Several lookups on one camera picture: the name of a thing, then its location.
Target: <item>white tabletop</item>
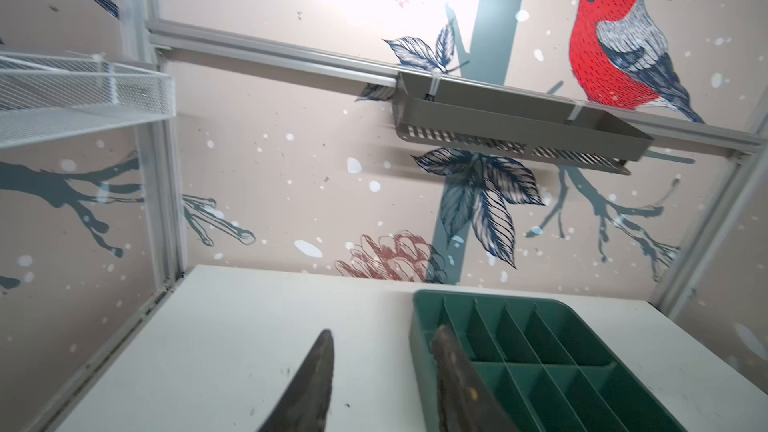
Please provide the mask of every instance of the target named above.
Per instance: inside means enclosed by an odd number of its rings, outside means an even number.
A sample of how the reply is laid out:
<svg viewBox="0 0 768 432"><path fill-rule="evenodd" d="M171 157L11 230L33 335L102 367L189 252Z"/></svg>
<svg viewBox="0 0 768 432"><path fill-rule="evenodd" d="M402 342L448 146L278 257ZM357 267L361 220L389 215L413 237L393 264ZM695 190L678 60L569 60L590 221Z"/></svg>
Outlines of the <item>white tabletop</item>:
<svg viewBox="0 0 768 432"><path fill-rule="evenodd" d="M408 346L420 288L572 307L690 432L768 430L768 395L645 302L197 266L59 432L254 432L324 328L329 432L423 432Z"/></svg>

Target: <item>green plastic organizer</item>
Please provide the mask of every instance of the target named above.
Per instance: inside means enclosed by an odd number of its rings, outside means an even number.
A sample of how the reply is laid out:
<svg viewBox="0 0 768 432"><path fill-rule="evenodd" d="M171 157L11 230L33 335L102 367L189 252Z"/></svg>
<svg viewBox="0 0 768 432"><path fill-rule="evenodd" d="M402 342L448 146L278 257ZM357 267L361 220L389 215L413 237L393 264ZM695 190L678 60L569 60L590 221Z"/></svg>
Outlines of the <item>green plastic organizer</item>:
<svg viewBox="0 0 768 432"><path fill-rule="evenodd" d="M447 324L521 432L685 428L567 305L417 291L410 344L428 432L439 432L432 336Z"/></svg>

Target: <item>leaf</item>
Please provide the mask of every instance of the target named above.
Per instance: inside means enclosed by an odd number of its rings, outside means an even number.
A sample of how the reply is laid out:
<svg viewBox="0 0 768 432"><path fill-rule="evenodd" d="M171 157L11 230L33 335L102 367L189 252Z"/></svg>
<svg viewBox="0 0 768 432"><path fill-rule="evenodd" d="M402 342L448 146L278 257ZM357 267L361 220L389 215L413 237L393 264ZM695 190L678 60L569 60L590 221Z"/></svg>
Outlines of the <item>leaf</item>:
<svg viewBox="0 0 768 432"><path fill-rule="evenodd" d="M442 70L435 53L417 37L400 37L395 40L384 40L397 55L400 63L406 67L426 70Z"/></svg>
<svg viewBox="0 0 768 432"><path fill-rule="evenodd" d="M355 102L361 100L375 100L375 101L389 101L395 96L395 89L393 87L380 86L376 83L366 84L366 88L360 92L360 96L355 99Z"/></svg>
<svg viewBox="0 0 768 432"><path fill-rule="evenodd" d="M763 360L768 360L768 350L766 350L765 346L760 342L760 339L754 335L753 331L742 324L734 324L734 328L739 335L739 339L744 342L746 348L752 350L752 353L757 357Z"/></svg>
<svg viewBox="0 0 768 432"><path fill-rule="evenodd" d="M493 182L483 178L482 190L475 195L472 218L475 237L484 249L514 267L514 226L504 197Z"/></svg>
<svg viewBox="0 0 768 432"><path fill-rule="evenodd" d="M542 206L536 178L520 162L508 157L484 156L485 171L504 199L510 204Z"/></svg>
<svg viewBox="0 0 768 432"><path fill-rule="evenodd" d="M440 65L446 67L453 60L453 53L456 51L456 41L453 36L453 21L450 20L445 27L440 30L435 42L435 54Z"/></svg>
<svg viewBox="0 0 768 432"><path fill-rule="evenodd" d="M441 147L420 157L412 156L419 167L430 174L452 176L464 172L472 163L472 153L466 150Z"/></svg>
<svg viewBox="0 0 768 432"><path fill-rule="evenodd" d="M446 180L446 191L440 201L440 221L447 236L453 237L469 222L475 206L475 196L480 193L473 169L461 176Z"/></svg>

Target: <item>wallpaper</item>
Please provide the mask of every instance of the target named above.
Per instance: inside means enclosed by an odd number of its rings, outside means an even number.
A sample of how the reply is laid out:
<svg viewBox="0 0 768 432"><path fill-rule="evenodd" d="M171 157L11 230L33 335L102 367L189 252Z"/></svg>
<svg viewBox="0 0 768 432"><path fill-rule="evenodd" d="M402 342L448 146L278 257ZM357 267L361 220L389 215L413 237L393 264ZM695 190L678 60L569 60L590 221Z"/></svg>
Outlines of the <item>wallpaper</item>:
<svg viewBox="0 0 768 432"><path fill-rule="evenodd" d="M161 14L741 129L768 82L762 1L161 0ZM393 134L387 88L180 60L184 193L208 200L187 217L191 264L647 298L726 163L653 149L626 177L414 146Z"/></svg>
<svg viewBox="0 0 768 432"><path fill-rule="evenodd" d="M0 0L0 47L115 60L116 2ZM129 128L0 151L0 429L26 427L155 292L136 149Z"/></svg>
<svg viewBox="0 0 768 432"><path fill-rule="evenodd" d="M678 323L768 393L766 200L764 176Z"/></svg>

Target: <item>white wire basket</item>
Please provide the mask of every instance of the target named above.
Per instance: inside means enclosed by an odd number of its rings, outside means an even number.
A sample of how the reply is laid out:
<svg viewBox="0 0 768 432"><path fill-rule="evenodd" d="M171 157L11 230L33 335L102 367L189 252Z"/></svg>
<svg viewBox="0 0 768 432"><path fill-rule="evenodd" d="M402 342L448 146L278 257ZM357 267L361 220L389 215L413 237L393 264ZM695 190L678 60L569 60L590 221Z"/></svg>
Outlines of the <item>white wire basket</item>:
<svg viewBox="0 0 768 432"><path fill-rule="evenodd" d="M0 149L175 115L168 74L100 56L0 53Z"/></svg>

